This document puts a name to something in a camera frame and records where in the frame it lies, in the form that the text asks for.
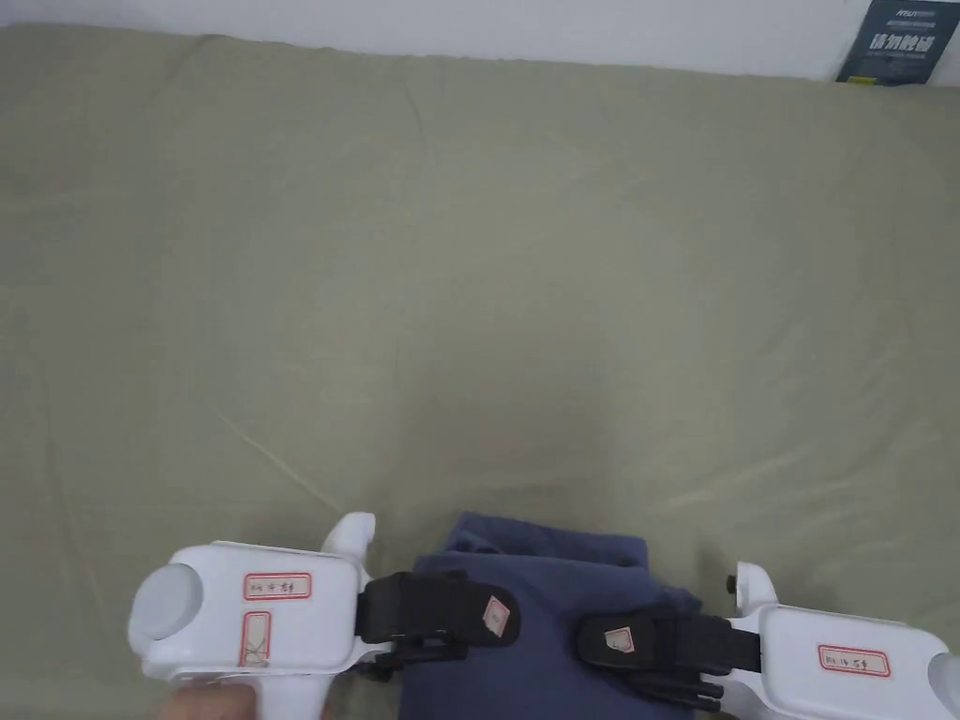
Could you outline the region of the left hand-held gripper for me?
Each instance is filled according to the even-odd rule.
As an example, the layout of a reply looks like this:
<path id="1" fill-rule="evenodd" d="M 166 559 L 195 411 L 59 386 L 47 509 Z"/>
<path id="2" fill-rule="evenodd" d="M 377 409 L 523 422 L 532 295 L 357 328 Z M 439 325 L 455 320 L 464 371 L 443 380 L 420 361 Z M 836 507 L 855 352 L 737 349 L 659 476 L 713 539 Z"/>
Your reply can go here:
<path id="1" fill-rule="evenodd" d="M 177 551 L 135 594 L 127 640 L 142 672 L 175 685 L 246 684 L 261 719 L 320 717 L 336 676 L 365 663 L 389 683 L 403 669 L 464 661 L 521 634 L 519 601 L 464 575 L 404 579 L 404 636 L 357 629 L 376 518 L 354 512 L 317 551 L 217 541 Z"/>

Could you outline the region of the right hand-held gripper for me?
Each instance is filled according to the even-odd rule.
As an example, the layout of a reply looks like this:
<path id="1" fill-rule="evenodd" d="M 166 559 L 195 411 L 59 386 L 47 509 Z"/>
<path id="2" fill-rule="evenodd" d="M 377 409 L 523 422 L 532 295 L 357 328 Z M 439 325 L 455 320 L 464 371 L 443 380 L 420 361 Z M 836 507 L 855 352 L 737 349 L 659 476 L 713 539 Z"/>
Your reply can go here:
<path id="1" fill-rule="evenodd" d="M 938 637 L 783 604 L 767 572 L 747 562 L 727 588 L 735 598 L 727 619 L 682 618 L 667 605 L 585 616 L 576 657 L 636 672 L 646 699 L 737 719 L 958 717 L 959 657 Z"/>

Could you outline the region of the person's left hand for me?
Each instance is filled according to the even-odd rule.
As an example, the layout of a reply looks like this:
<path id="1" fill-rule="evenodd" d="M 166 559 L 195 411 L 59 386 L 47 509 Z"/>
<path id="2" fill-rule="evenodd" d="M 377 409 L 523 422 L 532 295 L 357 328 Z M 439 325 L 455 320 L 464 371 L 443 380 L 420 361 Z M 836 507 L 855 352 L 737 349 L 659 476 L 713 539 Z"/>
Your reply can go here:
<path id="1" fill-rule="evenodd" d="M 161 720 L 257 719 L 257 695 L 244 684 L 194 685 L 175 689 L 165 699 Z"/>

